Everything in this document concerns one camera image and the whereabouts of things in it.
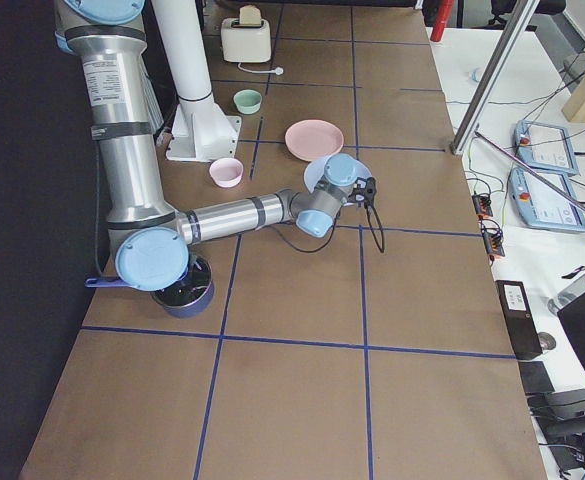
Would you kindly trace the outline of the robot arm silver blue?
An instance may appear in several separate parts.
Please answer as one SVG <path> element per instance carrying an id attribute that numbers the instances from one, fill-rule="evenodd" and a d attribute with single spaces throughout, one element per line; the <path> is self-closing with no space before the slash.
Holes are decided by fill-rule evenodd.
<path id="1" fill-rule="evenodd" d="M 230 152 L 238 137 L 211 89 L 196 5 L 152 5 L 177 100 L 186 144 L 198 160 Z M 93 114 L 91 135 L 105 165 L 112 208 L 108 233 L 122 286 L 154 292 L 186 275 L 192 244 L 293 221 L 322 237 L 361 179 L 354 158 L 331 156 L 308 192 L 273 194 L 181 212 L 163 195 L 141 68 L 146 33 L 141 1 L 58 1 L 58 46 L 82 62 Z"/>

